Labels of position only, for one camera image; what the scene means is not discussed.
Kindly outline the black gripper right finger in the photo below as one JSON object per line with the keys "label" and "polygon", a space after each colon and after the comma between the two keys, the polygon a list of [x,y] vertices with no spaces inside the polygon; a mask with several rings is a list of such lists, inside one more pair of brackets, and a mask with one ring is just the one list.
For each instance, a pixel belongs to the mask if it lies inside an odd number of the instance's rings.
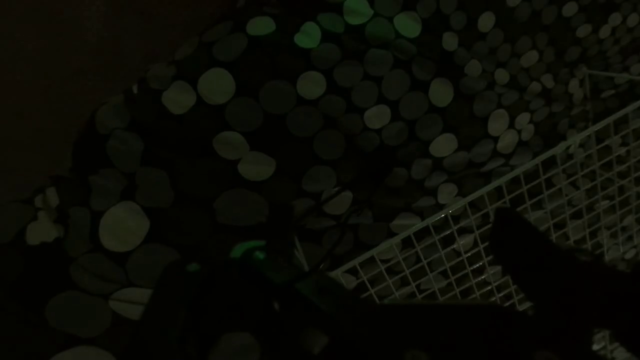
{"label": "black gripper right finger", "polygon": [[592,339],[610,331],[640,354],[640,272],[621,270],[578,249],[563,249],[515,209],[499,209],[488,249],[534,306],[548,351],[561,360],[597,360]]}

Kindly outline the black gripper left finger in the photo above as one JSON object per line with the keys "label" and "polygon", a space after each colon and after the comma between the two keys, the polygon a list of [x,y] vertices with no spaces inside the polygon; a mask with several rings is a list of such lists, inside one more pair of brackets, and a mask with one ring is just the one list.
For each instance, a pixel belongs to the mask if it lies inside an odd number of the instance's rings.
{"label": "black gripper left finger", "polygon": [[170,264],[142,319],[142,360],[314,360],[276,256]]}

